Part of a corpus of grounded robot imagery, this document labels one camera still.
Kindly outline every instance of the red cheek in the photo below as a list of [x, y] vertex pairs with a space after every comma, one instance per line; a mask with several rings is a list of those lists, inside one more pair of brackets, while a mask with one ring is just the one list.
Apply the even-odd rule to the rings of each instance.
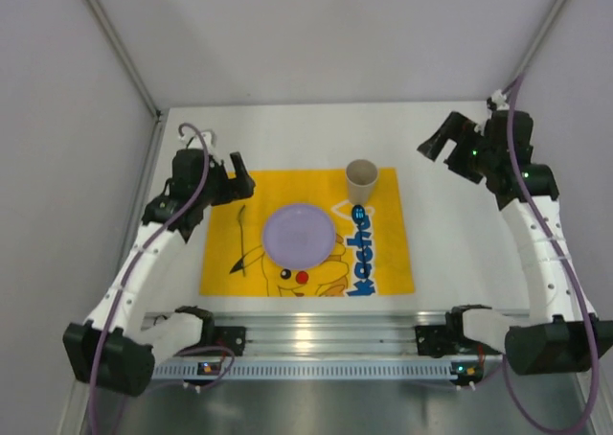
[[304, 272], [304, 270], [301, 270], [296, 274], [296, 282], [298, 282], [300, 285], [304, 285], [306, 282], [308, 282], [308, 274]]

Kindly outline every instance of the gray floor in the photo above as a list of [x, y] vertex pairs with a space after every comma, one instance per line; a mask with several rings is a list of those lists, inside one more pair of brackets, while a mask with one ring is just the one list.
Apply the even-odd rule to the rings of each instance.
[[[582, 410], [572, 376], [515, 378], [530, 412], [552, 428]], [[101, 433], [112, 433], [115, 397], [102, 396]], [[476, 392], [398, 381], [228, 381], [197, 395], [181, 386], [129, 401], [120, 434], [529, 435], [498, 376]], [[580, 434], [592, 434], [591, 428]]]

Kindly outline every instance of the round plate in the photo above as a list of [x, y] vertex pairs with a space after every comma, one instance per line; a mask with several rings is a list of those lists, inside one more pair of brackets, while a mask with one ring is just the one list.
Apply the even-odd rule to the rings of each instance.
[[311, 269], [330, 255], [336, 229], [328, 214], [307, 203], [277, 210], [264, 225], [264, 250], [277, 265], [290, 270]]

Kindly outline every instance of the pikachu illustration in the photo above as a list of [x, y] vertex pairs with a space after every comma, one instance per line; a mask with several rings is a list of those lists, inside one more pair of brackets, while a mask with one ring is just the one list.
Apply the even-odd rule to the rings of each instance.
[[331, 254], [321, 264], [307, 270], [290, 270], [276, 265], [258, 246], [238, 260], [230, 273], [259, 268], [266, 279], [268, 296], [343, 296], [349, 286], [350, 269], [341, 261], [346, 251], [343, 238], [337, 235]]

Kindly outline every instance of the white table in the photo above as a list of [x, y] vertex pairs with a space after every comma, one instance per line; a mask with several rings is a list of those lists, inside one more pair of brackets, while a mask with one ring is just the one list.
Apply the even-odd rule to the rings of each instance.
[[177, 128], [190, 122], [213, 129], [217, 148], [240, 151], [248, 170], [344, 168], [355, 158], [397, 169], [416, 293], [357, 298], [254, 298], [198, 295], [208, 214], [189, 248], [168, 272], [152, 312], [198, 304], [220, 313], [423, 312], [461, 304], [485, 304], [525, 312], [525, 279], [496, 202], [484, 184], [474, 185], [434, 164], [416, 149], [457, 110], [476, 121], [483, 102], [368, 103], [175, 108], [170, 111], [149, 199], [170, 177], [181, 148]]

